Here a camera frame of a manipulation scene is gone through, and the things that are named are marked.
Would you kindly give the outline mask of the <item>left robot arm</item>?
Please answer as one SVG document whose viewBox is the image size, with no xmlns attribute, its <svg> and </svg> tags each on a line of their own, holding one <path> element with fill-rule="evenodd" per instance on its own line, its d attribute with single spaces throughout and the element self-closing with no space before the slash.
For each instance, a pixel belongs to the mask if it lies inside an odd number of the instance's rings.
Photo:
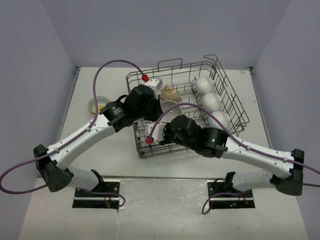
<svg viewBox="0 0 320 240">
<path fill-rule="evenodd" d="M 36 168 L 51 192 L 65 187 L 87 190 L 97 197 L 103 193 L 102 177 L 95 170 L 71 167 L 71 163 L 99 141 L 112 136 L 135 121 L 155 121 L 163 113 L 160 106 L 159 86 L 140 84 L 129 95 L 110 101 L 87 125 L 60 142 L 34 148 Z"/>
</svg>

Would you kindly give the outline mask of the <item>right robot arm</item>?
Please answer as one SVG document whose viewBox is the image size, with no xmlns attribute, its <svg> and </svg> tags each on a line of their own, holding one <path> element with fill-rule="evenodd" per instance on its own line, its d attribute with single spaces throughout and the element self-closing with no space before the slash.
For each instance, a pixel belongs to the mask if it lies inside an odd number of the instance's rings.
<svg viewBox="0 0 320 240">
<path fill-rule="evenodd" d="M 303 190 L 305 153 L 300 149 L 277 151 L 241 140 L 215 127 L 201 127 L 180 115 L 164 127 L 161 145 L 175 143 L 206 158 L 240 161 L 259 168 L 251 172 L 229 172 L 223 191 L 233 197 L 252 189 L 275 188 L 278 192 L 300 196 Z"/>
</svg>

